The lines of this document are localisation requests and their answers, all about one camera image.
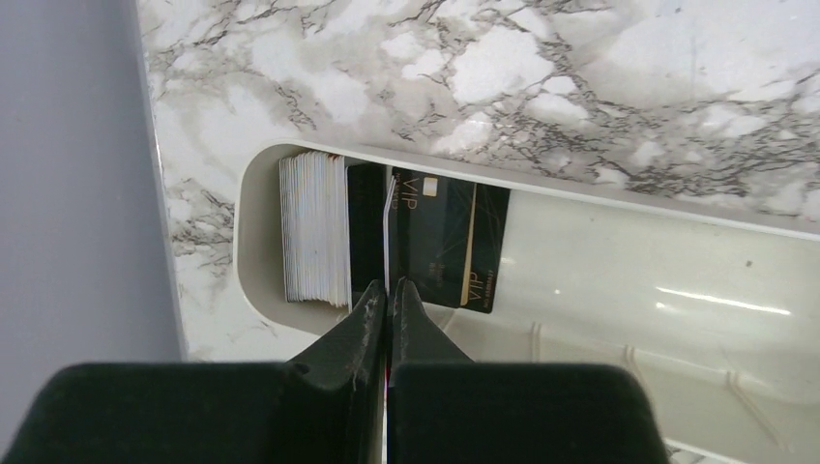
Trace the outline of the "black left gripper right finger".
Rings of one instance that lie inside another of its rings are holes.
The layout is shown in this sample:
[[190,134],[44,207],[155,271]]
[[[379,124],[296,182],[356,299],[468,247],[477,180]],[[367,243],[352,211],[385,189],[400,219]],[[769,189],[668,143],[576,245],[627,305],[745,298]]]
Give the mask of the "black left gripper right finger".
[[476,362],[425,313],[415,284],[391,293],[391,463],[664,463],[649,399],[620,367]]

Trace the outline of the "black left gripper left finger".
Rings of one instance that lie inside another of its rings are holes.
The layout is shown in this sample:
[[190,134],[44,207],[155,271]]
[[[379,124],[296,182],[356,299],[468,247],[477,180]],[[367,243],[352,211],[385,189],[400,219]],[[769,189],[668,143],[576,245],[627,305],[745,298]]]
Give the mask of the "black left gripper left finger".
[[377,463],[384,285],[286,362],[82,363],[54,374],[7,463]]

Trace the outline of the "plain black card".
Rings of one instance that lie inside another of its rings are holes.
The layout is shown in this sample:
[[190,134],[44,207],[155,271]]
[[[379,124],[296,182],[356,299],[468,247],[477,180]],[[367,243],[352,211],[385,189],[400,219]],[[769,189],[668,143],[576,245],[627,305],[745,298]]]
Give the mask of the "plain black card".
[[349,166],[346,175],[351,305],[355,305],[374,280],[390,292],[389,223],[395,179],[387,166],[375,163]]

